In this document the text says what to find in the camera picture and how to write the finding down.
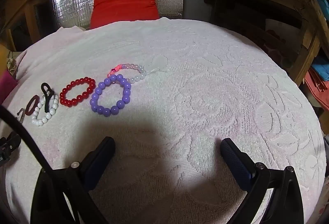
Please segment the red cushion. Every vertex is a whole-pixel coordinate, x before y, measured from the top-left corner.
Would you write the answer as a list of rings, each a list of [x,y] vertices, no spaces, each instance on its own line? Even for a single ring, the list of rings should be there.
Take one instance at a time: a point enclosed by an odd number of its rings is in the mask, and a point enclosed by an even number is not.
[[[156,0],[94,0],[90,29],[119,21],[159,18]]]

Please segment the magenta pillow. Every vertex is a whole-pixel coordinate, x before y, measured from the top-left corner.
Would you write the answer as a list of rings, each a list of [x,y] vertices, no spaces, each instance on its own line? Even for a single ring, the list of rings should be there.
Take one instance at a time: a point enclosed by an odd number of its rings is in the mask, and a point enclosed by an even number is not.
[[[15,78],[9,73],[8,70],[5,70],[1,76],[0,81],[0,104],[9,96],[11,91],[15,89],[18,82]]]

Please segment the white textured bedspread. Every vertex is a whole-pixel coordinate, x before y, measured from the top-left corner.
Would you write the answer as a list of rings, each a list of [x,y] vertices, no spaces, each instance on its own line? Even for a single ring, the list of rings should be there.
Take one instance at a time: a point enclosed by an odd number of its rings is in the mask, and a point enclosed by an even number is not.
[[[247,38],[193,20],[118,22],[61,28],[17,61],[18,86],[3,103],[13,114],[44,82],[59,93],[86,76],[101,82],[118,64],[148,72],[117,115],[99,115],[85,100],[59,106],[41,127],[23,121],[55,169],[114,138],[115,156],[92,191],[110,223],[226,223],[245,193],[220,156],[224,138],[254,162],[294,167],[311,217],[326,170],[319,120],[295,82]]]

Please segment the thin metal bangle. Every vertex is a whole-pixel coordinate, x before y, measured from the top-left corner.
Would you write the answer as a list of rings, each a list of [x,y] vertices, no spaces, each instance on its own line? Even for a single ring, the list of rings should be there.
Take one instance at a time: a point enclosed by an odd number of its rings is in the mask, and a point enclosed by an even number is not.
[[[25,118],[25,109],[21,108],[17,113],[16,113],[16,119],[22,124]]]

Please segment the dark maroon bangle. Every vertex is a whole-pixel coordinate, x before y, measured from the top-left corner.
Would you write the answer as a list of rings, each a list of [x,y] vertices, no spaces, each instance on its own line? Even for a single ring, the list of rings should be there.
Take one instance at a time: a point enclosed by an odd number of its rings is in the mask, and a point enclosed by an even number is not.
[[[32,115],[39,102],[40,102],[40,97],[38,95],[34,95],[26,105],[25,115],[27,116]]]

